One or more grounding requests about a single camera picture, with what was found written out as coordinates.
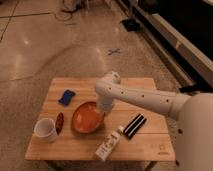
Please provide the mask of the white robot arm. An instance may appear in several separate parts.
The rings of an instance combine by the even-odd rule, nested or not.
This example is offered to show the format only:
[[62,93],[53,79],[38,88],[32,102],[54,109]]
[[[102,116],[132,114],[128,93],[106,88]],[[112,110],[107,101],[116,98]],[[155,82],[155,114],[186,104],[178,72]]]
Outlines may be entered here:
[[97,106],[109,113],[120,100],[178,121],[176,171],[213,171],[213,93],[193,96],[125,87],[111,71],[95,83]]

